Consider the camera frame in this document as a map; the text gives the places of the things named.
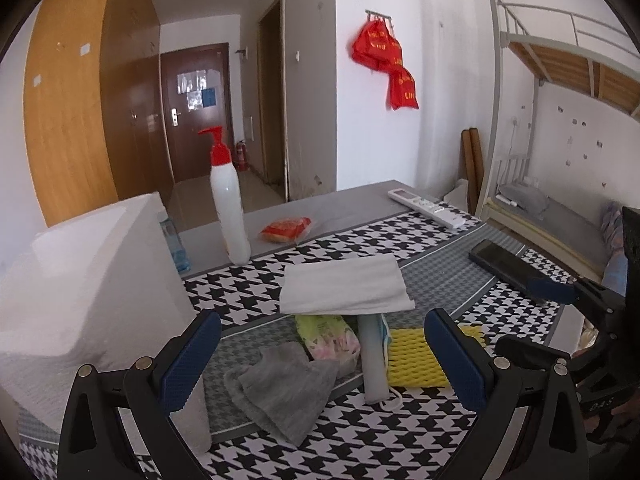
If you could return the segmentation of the yellow sponge cloth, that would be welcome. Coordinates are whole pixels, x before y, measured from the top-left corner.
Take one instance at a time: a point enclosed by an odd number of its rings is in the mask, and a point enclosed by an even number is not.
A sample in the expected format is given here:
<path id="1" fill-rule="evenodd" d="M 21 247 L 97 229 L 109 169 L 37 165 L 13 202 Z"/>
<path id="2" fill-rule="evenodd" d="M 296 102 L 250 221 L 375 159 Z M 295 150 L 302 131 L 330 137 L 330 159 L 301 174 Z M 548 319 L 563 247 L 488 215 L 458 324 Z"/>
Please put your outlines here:
<path id="1" fill-rule="evenodd" d="M 420 328 L 394 328 L 386 353 L 387 382 L 400 388 L 446 388 L 449 382 Z"/>

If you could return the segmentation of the white towel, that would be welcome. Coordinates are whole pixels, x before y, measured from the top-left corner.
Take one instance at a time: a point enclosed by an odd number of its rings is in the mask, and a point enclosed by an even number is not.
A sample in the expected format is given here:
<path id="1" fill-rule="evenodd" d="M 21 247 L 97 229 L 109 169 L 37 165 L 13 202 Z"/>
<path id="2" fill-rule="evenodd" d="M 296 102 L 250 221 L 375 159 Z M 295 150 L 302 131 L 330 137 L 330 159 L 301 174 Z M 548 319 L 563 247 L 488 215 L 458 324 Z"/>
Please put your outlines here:
<path id="1" fill-rule="evenodd" d="M 290 264 L 279 298 L 280 311 L 295 315 L 385 314 L 415 307 L 392 255 Z"/>

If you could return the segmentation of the green tissue pack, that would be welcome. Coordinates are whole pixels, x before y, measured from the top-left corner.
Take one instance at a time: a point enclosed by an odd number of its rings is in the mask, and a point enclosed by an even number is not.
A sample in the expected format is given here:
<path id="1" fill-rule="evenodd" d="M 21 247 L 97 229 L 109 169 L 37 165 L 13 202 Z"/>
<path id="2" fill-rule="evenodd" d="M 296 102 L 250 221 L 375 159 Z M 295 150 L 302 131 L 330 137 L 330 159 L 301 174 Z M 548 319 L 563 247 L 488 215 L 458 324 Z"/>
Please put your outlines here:
<path id="1" fill-rule="evenodd" d="M 295 315 L 294 320 L 300 340 L 315 361 L 337 362 L 337 377 L 356 370 L 360 342 L 341 315 Z"/>

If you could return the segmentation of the grey cloth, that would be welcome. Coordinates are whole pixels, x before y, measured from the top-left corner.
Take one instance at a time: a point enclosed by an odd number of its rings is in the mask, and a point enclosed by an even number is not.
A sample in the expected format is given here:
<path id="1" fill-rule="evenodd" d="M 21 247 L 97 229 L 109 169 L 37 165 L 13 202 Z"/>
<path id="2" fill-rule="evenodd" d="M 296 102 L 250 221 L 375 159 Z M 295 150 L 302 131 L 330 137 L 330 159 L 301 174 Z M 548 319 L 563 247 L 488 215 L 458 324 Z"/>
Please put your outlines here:
<path id="1" fill-rule="evenodd" d="M 296 341 L 260 350 L 260 360 L 224 374 L 232 403 L 260 429 L 301 445 L 329 402 L 340 363 L 309 359 Z"/>

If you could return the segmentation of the houndstooth table cloth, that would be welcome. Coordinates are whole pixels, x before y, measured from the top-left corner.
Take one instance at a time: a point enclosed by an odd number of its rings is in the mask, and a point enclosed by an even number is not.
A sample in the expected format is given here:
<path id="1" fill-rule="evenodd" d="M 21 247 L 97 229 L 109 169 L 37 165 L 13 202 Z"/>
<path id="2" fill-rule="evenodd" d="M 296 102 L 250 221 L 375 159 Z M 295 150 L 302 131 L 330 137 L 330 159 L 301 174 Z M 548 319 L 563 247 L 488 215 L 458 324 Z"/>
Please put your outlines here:
<path id="1" fill-rule="evenodd" d="M 577 349 L 582 315 L 553 302 L 535 304 L 469 257 L 492 240 L 557 281 L 567 274 L 536 250 L 466 216 L 450 230 L 390 198 L 395 181 L 296 200 L 245 217 L 252 258 L 232 264 L 218 223 L 181 235 L 190 271 L 183 277 L 195 312 L 221 320 L 218 347 L 198 387 L 196 412 L 209 445 L 201 455 L 213 479 L 431 479 L 474 422 L 449 387 L 400 384 L 367 404 L 366 383 L 393 364 L 399 333 L 420 330 L 427 312 L 444 309 L 461 326 L 482 330 L 487 347 L 506 335 L 565 352 Z M 339 379 L 301 445 L 270 436 L 238 410 L 224 386 L 232 368 L 257 362 L 262 350 L 297 338 L 280 310 L 284 271 L 293 264 L 392 255 L 416 304 L 410 311 L 358 318 L 356 370 Z"/>

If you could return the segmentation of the white remote control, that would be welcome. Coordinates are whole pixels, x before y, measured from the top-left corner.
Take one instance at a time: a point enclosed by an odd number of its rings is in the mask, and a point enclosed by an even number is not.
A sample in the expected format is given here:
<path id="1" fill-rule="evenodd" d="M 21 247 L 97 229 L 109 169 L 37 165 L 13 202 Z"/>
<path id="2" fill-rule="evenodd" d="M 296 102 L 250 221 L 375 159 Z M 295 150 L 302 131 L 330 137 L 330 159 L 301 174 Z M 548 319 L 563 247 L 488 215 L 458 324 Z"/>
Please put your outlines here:
<path id="1" fill-rule="evenodd" d="M 456 214 L 441 204 L 431 202 L 403 188 L 390 190 L 387 192 L 387 196 L 394 202 L 422 214 L 422 216 L 435 221 L 447 229 L 457 230 L 465 226 L 466 220 L 461 214 Z"/>

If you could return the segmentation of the blue spray bottle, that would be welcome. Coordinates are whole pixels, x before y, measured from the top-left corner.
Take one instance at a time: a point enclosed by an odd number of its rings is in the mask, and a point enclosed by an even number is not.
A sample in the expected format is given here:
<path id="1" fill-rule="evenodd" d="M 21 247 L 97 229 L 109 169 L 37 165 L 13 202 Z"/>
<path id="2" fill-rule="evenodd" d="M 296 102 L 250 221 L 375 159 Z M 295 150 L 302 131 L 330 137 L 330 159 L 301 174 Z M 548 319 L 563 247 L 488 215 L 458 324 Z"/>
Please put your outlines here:
<path id="1" fill-rule="evenodd" d="M 182 244 L 179 232 L 176 228 L 174 220 L 172 220 L 166 211 L 157 214 L 158 223 L 163 230 L 164 237 L 169 248 L 172 261 L 180 274 L 191 270 L 191 263 L 186 254 L 186 248 Z"/>

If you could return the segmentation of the white metal bunk bed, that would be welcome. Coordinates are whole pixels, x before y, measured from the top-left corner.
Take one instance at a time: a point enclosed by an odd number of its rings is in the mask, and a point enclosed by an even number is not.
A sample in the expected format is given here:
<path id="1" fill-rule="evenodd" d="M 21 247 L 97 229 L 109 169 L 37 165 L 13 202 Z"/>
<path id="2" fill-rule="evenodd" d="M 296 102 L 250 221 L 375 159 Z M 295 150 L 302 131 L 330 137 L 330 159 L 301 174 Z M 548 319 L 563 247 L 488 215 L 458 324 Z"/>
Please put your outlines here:
<path id="1" fill-rule="evenodd" d="M 585 11 L 488 0 L 492 111 L 478 213 L 577 273 L 611 259 L 606 208 L 639 203 L 639 55 L 626 32 Z M 538 219 L 499 193 L 549 197 Z"/>

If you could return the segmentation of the white red pump bottle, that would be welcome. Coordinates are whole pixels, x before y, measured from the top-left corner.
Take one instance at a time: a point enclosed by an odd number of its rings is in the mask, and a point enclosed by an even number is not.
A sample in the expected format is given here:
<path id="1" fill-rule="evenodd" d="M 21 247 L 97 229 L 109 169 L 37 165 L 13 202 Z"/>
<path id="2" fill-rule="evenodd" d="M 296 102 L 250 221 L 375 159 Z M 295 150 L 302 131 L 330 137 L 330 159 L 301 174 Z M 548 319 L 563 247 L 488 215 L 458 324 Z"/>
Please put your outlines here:
<path id="1" fill-rule="evenodd" d="M 209 184 L 226 253 L 233 264 L 242 266 L 250 261 L 252 252 L 244 224 L 239 177 L 232 162 L 231 152 L 224 144 L 223 133 L 224 128 L 213 126 L 201 130 L 198 134 L 210 134 L 213 137 L 209 155 Z"/>

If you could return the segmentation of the wooden wardrobe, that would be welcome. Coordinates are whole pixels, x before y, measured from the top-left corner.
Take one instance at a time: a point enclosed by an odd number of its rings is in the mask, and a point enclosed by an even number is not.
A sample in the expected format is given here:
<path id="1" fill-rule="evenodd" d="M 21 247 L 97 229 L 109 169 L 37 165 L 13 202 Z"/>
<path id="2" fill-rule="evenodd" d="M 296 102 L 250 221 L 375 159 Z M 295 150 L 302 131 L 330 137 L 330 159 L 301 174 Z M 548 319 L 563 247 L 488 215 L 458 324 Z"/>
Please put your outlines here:
<path id="1" fill-rule="evenodd" d="M 152 0 L 43 0 L 27 53 L 24 124 L 47 226 L 141 194 L 168 200 Z"/>

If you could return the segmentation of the red hanging bags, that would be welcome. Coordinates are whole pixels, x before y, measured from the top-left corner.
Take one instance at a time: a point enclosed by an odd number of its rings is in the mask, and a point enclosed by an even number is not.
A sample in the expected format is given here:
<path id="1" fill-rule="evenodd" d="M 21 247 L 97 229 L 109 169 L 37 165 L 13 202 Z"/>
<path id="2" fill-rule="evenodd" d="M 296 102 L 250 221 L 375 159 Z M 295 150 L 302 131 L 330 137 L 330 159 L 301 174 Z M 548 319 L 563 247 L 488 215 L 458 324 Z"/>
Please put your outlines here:
<path id="1" fill-rule="evenodd" d="M 388 76 L 387 106 L 391 110 L 419 108 L 416 81 L 405 68 L 402 47 L 384 18 L 368 18 L 350 47 L 357 64 Z"/>

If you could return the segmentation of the red fire extinguisher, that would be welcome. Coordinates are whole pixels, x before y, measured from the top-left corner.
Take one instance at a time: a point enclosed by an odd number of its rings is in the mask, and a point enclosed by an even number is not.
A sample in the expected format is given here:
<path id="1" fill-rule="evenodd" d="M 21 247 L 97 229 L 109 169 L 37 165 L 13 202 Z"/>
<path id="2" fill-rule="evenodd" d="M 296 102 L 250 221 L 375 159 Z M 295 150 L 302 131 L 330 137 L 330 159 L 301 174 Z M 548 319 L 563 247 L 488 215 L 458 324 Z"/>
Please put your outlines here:
<path id="1" fill-rule="evenodd" d="M 239 171 L 247 171 L 250 169 L 250 165 L 247 160 L 247 148 L 244 140 L 239 141 L 235 145 L 236 166 Z"/>

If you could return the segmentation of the brown entrance door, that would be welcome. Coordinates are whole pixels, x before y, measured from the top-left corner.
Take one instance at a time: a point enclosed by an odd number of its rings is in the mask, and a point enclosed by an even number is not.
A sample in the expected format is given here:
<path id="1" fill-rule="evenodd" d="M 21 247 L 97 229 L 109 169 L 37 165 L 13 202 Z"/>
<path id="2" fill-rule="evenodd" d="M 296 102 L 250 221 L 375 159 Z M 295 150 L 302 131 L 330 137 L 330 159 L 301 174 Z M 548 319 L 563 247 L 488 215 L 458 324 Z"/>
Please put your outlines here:
<path id="1" fill-rule="evenodd" d="M 205 177 L 214 137 L 200 132 L 220 127 L 222 142 L 234 147 L 229 45 L 224 42 L 163 53 L 160 80 L 174 181 Z"/>

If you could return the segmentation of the wooden boards against wall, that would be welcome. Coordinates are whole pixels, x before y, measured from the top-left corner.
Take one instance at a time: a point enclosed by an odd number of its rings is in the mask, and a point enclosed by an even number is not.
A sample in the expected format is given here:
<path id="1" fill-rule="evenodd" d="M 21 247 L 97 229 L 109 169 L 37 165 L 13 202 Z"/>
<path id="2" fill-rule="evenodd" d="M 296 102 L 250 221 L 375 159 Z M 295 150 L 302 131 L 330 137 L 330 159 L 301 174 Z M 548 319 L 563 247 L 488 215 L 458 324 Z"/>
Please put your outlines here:
<path id="1" fill-rule="evenodd" d="M 480 133 L 477 128 L 465 129 L 461 133 L 461 147 L 464 171 L 468 187 L 468 205 L 470 214 L 476 214 L 480 202 L 480 191 L 484 180 L 484 160 Z"/>

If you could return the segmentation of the wall hook rail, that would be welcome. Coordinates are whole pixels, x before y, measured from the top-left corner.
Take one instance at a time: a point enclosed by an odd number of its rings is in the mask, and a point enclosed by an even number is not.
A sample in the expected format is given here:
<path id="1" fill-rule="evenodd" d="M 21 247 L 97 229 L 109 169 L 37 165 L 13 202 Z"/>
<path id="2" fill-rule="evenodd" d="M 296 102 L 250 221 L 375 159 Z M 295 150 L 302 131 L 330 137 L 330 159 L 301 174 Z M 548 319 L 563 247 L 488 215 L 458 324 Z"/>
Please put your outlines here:
<path id="1" fill-rule="evenodd" d="M 369 9 L 364 10 L 364 12 L 366 12 L 368 18 L 384 21 L 385 23 L 393 27 L 393 19 L 390 15 Z"/>

